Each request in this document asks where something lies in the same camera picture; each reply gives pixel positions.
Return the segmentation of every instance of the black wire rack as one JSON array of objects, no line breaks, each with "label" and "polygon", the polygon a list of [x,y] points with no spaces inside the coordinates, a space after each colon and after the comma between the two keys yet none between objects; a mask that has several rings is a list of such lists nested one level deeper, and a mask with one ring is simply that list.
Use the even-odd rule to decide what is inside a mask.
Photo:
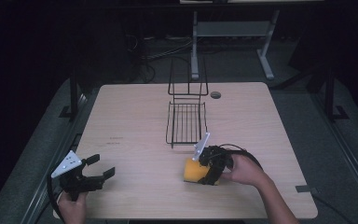
[{"label": "black wire rack", "polygon": [[203,61],[204,72],[197,80],[192,79],[189,72],[185,79],[176,77],[171,62],[170,82],[168,94],[172,101],[168,107],[168,124],[166,142],[174,145],[196,144],[202,136],[208,132],[206,125],[205,102],[201,102],[201,96],[209,94],[208,79]]}]

